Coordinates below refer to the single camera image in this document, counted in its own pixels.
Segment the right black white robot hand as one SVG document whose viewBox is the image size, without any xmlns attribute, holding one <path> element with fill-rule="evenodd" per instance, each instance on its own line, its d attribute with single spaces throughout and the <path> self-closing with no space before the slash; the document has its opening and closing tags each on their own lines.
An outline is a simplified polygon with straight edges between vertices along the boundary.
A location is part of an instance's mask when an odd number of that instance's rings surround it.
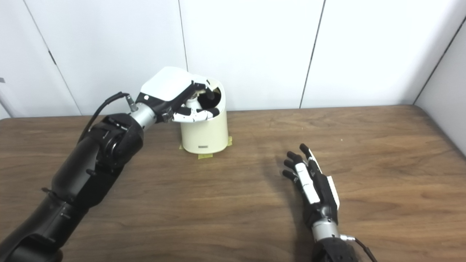
<svg viewBox="0 0 466 262">
<path fill-rule="evenodd" d="M 300 144 L 304 154 L 287 152 L 284 160 L 286 169 L 284 177 L 293 182 L 303 201 L 303 220 L 308 228 L 324 219 L 339 224 L 338 209 L 340 205 L 333 178 L 323 174 L 320 165 L 306 144 Z"/>
</svg>

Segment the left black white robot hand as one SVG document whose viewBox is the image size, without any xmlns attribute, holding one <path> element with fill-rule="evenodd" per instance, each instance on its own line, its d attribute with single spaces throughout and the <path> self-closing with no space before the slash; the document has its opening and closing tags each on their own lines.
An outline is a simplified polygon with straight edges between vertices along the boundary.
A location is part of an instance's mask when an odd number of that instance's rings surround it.
<svg viewBox="0 0 466 262">
<path fill-rule="evenodd" d="M 178 67 L 164 67 L 141 88 L 135 104 L 145 105 L 155 117 L 155 123 L 169 121 L 193 123 L 208 121 L 221 113 L 218 108 L 195 109 L 186 102 L 198 94 L 214 99 L 214 88 L 207 77 L 192 74 Z"/>
</svg>

